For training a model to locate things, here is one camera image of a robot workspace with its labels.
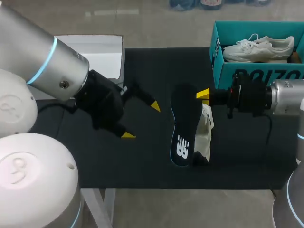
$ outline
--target white box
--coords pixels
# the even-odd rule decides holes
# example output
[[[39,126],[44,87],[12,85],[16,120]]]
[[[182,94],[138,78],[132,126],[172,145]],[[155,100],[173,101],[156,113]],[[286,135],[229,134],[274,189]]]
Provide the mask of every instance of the white box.
[[[93,69],[115,83],[124,81],[124,43],[122,36],[70,35],[56,36],[62,42],[86,57]],[[31,87],[36,100],[54,99]]]

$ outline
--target black cable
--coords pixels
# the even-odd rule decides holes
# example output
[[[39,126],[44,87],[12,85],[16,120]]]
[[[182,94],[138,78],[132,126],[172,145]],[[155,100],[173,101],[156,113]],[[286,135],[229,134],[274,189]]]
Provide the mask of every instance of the black cable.
[[[59,123],[59,127],[57,129],[57,132],[55,134],[55,139],[58,138],[58,135],[59,135],[59,132],[60,132],[60,127],[61,127],[61,124],[63,122],[63,117],[64,117],[64,114],[65,114],[65,111],[68,111],[70,113],[73,113],[75,110],[76,110],[76,107],[69,107],[67,106],[66,104],[62,104],[62,103],[51,103],[51,104],[47,104],[45,106],[43,106],[42,108],[40,108],[38,110],[38,114],[40,114],[41,112],[47,110],[48,108],[51,108],[51,107],[56,107],[56,106],[59,106],[59,107],[62,107],[63,110],[62,110],[62,115],[60,117],[60,123]]]
[[[43,106],[42,108],[40,108],[38,110],[38,114],[40,114],[41,112],[45,111],[46,109],[48,108],[51,108],[51,107],[55,107],[55,106],[59,106],[59,107],[62,107],[63,109],[69,111],[69,112],[74,112],[75,108],[74,107],[69,107],[67,106],[66,104],[62,104],[62,103],[51,103],[51,104],[47,104],[45,106]]]
[[[263,167],[264,167],[264,171],[266,171],[266,159],[267,159],[267,147],[268,147],[268,144],[269,144],[269,140],[270,140],[270,136],[271,136],[271,132],[272,132],[272,119],[269,115],[267,114],[263,114],[262,116],[265,116],[267,117],[267,119],[269,120],[269,130],[268,130],[268,134],[267,134],[267,137],[266,137],[266,143],[265,143],[265,152],[263,154]],[[274,197],[276,197],[276,193],[275,191],[273,190],[270,182],[268,182],[268,185],[269,185],[269,188],[273,194]]]

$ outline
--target yellow fingertip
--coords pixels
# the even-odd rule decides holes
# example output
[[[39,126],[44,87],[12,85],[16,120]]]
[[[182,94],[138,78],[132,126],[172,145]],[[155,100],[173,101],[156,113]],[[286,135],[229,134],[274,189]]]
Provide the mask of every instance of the yellow fingertip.
[[[197,99],[209,99],[209,97],[210,97],[210,89],[209,88],[196,93],[196,98]]]
[[[152,108],[154,108],[155,110],[161,112],[160,107],[158,106],[157,101],[154,101],[153,104],[151,105]]]
[[[121,138],[136,138],[136,136],[135,136],[135,135],[132,135],[132,134],[130,134],[130,133],[128,133],[128,132],[125,132],[125,133],[122,135]]]

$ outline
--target white sneaker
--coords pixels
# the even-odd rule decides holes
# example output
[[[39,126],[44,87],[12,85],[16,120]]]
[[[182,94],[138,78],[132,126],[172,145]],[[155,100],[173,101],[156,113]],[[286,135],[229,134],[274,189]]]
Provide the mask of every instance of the white sneaker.
[[[255,41],[250,39],[257,35]],[[252,34],[249,40],[236,42],[236,45],[224,48],[223,56],[228,62],[280,62],[286,63],[292,54],[295,38],[271,39],[263,37],[258,39],[258,34]]]

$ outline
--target screw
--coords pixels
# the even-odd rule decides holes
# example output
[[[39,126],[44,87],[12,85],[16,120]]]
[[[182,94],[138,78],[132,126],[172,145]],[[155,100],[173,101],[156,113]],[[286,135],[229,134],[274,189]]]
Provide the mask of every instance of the screw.
[[[59,83],[59,86],[63,89],[67,89],[70,86],[70,84],[68,81],[62,81]]]

